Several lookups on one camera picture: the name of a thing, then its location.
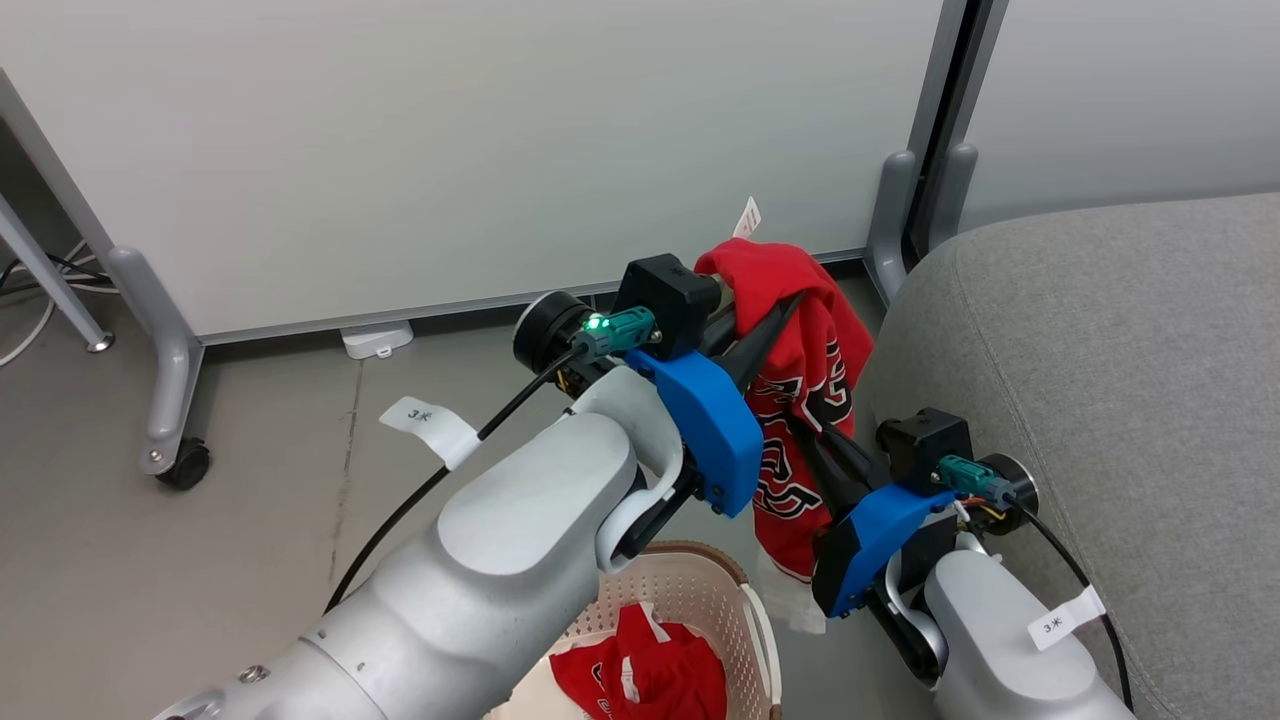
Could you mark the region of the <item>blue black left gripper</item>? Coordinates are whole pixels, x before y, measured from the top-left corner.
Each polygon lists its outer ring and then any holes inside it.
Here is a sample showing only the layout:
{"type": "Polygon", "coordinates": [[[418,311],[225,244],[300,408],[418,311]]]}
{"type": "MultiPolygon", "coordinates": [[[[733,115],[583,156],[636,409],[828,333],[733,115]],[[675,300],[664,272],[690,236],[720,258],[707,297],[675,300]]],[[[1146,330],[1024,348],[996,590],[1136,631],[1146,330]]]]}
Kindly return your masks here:
{"type": "Polygon", "coordinates": [[[705,501],[727,518],[751,503],[764,448],[764,433],[742,395],[804,297],[801,291],[780,299],[741,334],[736,304],[718,309],[703,329],[699,352],[659,360],[640,348],[628,351],[628,366],[655,386],[692,455],[705,501]],[[721,365],[709,359],[719,355],[721,365]]]}

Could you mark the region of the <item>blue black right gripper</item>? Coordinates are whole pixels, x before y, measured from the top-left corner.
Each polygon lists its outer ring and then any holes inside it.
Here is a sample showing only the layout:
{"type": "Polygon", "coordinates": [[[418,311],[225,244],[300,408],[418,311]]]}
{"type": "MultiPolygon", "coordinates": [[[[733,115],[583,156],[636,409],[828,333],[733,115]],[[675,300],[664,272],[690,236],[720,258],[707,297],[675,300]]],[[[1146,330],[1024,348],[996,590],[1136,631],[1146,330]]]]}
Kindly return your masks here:
{"type": "Polygon", "coordinates": [[[842,618],[863,606],[876,577],[927,518],[952,506],[957,493],[925,497],[890,486],[890,469],[828,421],[814,429],[800,420],[795,439],[835,523],[815,552],[812,594],[826,618],[842,618]],[[873,492],[858,503],[858,491],[873,492]]]}

